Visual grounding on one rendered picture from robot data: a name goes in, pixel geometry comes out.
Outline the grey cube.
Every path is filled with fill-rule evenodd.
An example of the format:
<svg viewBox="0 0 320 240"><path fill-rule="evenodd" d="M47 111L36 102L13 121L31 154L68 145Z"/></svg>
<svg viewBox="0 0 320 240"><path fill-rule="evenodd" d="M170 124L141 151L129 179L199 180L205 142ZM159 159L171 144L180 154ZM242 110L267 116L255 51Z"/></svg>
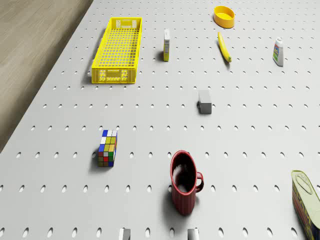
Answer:
<svg viewBox="0 0 320 240"><path fill-rule="evenodd" d="M198 108L201 114L212 113L212 99L208 90L198 91Z"/></svg>

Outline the puzzle cube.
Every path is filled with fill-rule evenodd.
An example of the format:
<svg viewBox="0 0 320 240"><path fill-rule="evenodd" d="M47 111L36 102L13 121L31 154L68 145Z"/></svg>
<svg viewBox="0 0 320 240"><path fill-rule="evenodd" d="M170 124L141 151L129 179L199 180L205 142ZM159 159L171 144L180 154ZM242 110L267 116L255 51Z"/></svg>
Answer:
<svg viewBox="0 0 320 240"><path fill-rule="evenodd" d="M118 131L113 129L103 130L98 148L98 166L113 167L117 152Z"/></svg>

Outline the yellow basket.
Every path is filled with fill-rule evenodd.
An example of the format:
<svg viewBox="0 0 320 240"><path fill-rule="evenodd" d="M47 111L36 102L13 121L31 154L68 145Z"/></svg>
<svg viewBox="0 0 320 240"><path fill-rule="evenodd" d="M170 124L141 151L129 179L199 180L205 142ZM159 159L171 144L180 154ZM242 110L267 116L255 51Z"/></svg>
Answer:
<svg viewBox="0 0 320 240"><path fill-rule="evenodd" d="M91 65L91 82L134 84L141 39L141 17L110 18Z"/></svg>

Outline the white and yellow box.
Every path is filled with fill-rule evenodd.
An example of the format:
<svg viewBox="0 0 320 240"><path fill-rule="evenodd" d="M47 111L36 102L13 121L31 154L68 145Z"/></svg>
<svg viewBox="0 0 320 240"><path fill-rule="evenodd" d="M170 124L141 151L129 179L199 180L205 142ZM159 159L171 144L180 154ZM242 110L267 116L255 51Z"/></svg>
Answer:
<svg viewBox="0 0 320 240"><path fill-rule="evenodd" d="M164 42L163 42L163 60L165 62L169 61L169 52L170 52L170 30L168 28L164 29Z"/></svg>

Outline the red mug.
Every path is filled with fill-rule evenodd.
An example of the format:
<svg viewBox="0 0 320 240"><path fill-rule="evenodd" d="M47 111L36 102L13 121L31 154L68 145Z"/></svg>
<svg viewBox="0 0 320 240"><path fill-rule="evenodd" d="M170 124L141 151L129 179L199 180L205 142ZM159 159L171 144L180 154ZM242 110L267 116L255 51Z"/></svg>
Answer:
<svg viewBox="0 0 320 240"><path fill-rule="evenodd" d="M177 211L184 216L192 213L196 203L196 193L204 187L204 177L197 171L189 152L177 151L170 163L171 195Z"/></svg>

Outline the banana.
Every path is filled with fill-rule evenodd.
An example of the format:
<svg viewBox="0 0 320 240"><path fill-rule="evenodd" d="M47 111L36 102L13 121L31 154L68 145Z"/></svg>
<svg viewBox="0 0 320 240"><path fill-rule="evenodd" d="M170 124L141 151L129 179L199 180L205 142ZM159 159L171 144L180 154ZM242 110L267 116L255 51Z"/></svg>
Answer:
<svg viewBox="0 0 320 240"><path fill-rule="evenodd" d="M220 47L220 50L221 50L221 53L222 53L224 59L228 63L231 63L232 62L232 57L230 56L230 54L229 54L229 52L227 50L227 47L225 45L225 42L224 42L222 34L220 32L218 32L217 36L218 36L218 44L219 44L219 47Z"/></svg>

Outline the yellow bowl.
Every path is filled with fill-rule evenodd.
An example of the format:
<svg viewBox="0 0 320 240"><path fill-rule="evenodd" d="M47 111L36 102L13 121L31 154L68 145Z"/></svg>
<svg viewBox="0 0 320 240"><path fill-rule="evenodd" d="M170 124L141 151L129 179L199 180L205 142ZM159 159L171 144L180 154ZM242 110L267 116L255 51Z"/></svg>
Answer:
<svg viewBox="0 0 320 240"><path fill-rule="evenodd" d="M213 12L214 21L222 28L230 29L235 25L235 13L226 6L216 6Z"/></svg>

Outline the small white bottle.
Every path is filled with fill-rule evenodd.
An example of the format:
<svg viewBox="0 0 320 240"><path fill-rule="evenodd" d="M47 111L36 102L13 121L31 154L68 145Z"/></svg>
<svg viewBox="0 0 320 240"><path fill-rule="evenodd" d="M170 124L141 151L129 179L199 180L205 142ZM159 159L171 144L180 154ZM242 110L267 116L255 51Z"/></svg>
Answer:
<svg viewBox="0 0 320 240"><path fill-rule="evenodd" d="M281 37L277 37L275 41L272 58L278 66L284 66L284 43Z"/></svg>

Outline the flat-sided can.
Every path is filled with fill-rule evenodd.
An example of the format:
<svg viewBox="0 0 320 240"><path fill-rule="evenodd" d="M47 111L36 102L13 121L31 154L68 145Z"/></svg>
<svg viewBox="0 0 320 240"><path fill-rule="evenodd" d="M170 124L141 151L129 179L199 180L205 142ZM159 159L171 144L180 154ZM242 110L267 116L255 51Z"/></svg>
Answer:
<svg viewBox="0 0 320 240"><path fill-rule="evenodd" d="M292 202L309 240L320 240L320 198L308 176L293 170Z"/></svg>

